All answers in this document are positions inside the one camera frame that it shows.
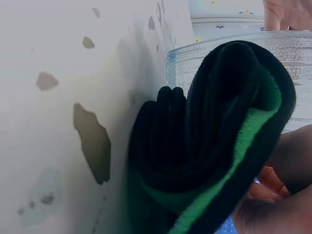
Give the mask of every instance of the wall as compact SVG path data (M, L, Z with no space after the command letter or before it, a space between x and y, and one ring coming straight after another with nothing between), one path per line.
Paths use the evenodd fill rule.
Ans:
M189 0L195 41L264 31L262 0Z
M264 16L262 0L189 0L189 8L192 18Z
M187 1L1 0L0 28L0 233L165 226L126 154L166 52L193 41Z

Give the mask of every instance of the black fabric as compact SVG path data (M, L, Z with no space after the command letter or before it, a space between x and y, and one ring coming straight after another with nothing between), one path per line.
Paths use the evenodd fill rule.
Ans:
M171 193L212 186L231 167L237 133L257 92L260 66L274 77L282 105L189 234L212 234L245 194L293 112L293 82L269 51L251 42L233 41L206 56L187 99L182 89L163 87L157 101L146 102L138 113L129 160L149 186Z

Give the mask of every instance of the hand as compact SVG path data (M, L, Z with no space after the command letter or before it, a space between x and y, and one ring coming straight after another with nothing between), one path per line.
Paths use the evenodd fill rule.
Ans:
M312 31L312 0L263 0L265 30Z
M258 177L263 186L253 183L232 214L239 234L311 233L311 143L311 125L281 136L268 162L272 167ZM285 185L300 191L291 195Z

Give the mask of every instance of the folded cloth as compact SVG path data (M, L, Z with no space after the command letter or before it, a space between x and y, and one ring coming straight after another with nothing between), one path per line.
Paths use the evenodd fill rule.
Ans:
M225 43L203 60L187 99L160 89L133 126L129 161L149 195L178 215L170 234L212 234L274 150L294 85L266 49Z

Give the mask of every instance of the clear plastic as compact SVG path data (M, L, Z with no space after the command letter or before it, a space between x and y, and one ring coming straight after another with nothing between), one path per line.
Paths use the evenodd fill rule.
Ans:
M217 46L233 40L250 41L266 48L282 62L292 77L297 104L284 132L312 124L312 32L261 32L207 40L172 50L165 60L166 85L172 88L179 86L187 95L203 59ZM237 233L231 218L217 233Z

